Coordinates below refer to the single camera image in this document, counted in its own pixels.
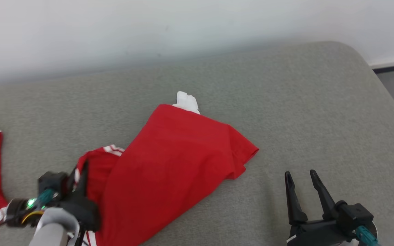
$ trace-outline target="green led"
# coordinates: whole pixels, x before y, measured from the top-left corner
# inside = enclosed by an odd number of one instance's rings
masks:
[[[34,202],[36,201],[36,198],[32,198],[27,201],[27,208],[33,207]]]

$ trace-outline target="white backdrop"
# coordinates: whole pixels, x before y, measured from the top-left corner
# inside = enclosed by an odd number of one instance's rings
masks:
[[[0,0],[0,82],[318,40],[394,65],[394,0]]]

